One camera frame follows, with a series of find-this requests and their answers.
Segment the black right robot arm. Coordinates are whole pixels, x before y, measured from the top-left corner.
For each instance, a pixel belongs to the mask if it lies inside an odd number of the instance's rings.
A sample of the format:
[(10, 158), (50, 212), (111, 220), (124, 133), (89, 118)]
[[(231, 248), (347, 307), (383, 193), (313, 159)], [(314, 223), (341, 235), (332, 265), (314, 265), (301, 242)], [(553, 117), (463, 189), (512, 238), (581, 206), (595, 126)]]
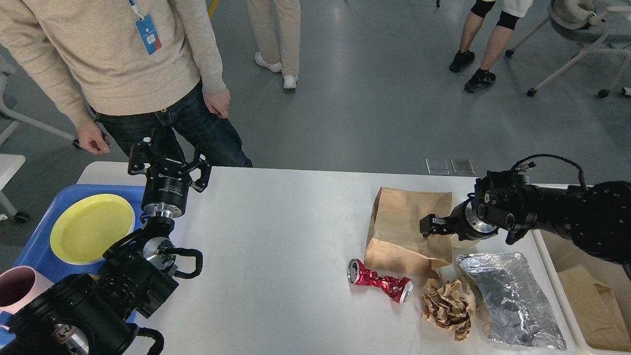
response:
[(509, 170), (487, 171), (450, 216), (422, 218), (420, 232), (424, 237), (456, 234), (461, 241), (476, 241), (504, 229), (505, 242), (513, 245), (528, 231), (539, 229), (572, 241), (590, 256), (629, 269), (630, 183), (614, 180), (588, 186), (584, 171), (578, 168), (579, 184), (543, 188), (525, 175), (534, 167), (534, 156), (528, 156)]

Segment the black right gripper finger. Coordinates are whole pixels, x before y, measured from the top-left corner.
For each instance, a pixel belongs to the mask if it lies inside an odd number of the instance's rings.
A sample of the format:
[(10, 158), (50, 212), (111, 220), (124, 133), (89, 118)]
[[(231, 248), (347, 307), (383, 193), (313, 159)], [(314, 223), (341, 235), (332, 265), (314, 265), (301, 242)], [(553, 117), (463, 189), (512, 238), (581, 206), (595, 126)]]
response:
[(430, 235), (453, 235), (455, 230), (448, 216), (428, 214), (420, 220), (420, 233), (424, 238)]

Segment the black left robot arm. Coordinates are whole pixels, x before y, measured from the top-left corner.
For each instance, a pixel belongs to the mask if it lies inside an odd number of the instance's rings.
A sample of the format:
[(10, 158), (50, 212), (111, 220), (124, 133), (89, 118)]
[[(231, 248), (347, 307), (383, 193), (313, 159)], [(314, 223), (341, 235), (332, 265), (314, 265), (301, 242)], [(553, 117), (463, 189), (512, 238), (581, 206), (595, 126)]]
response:
[(202, 272), (202, 252), (175, 247), (170, 233), (185, 213), (189, 188), (207, 187), (211, 164), (199, 145), (192, 162), (179, 162), (162, 157), (153, 137), (146, 137), (131, 148), (128, 173), (146, 176), (140, 206), (147, 219), (104, 251), (105, 263), (95, 275), (70, 274), (46, 285), (30, 267), (2, 274), (1, 296), (17, 307), (6, 325), (15, 337), (2, 347), (3, 355), (121, 355), (137, 337), (153, 340), (149, 355), (164, 350), (161, 332), (128, 317), (151, 317), (178, 279)]

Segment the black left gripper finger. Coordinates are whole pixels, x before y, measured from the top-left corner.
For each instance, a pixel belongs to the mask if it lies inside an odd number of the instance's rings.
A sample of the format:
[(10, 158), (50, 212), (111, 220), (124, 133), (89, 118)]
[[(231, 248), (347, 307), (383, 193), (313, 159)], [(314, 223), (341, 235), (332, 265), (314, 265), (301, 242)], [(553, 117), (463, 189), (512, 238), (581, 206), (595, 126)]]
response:
[(155, 129), (149, 137), (133, 144), (128, 162), (129, 175), (158, 176), (166, 172), (165, 156), (154, 140)]
[[(176, 168), (175, 178), (185, 183), (187, 187), (192, 187), (199, 193), (205, 191), (210, 181), (212, 166), (201, 152), (201, 145), (195, 146), (193, 159), (191, 162), (183, 162)], [(199, 171), (199, 177), (192, 179), (191, 173)]]

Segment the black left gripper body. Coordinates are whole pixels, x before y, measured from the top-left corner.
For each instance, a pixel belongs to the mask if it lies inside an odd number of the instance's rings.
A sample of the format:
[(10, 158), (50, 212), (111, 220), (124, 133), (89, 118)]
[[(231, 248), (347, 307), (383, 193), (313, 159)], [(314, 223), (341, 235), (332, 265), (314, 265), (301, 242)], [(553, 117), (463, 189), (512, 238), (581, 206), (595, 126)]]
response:
[(191, 175), (168, 175), (162, 168), (149, 168), (140, 207), (144, 213), (155, 216), (166, 212), (168, 218), (185, 214)]

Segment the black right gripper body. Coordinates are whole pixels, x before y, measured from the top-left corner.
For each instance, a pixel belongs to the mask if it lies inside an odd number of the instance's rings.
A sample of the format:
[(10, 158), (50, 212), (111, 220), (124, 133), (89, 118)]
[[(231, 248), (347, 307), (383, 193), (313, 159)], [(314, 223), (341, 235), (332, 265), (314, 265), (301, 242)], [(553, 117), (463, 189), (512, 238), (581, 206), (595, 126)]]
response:
[(472, 202), (473, 199), (468, 198), (454, 207), (449, 216), (458, 241), (486, 240), (498, 234), (498, 227), (482, 221), (473, 211)]

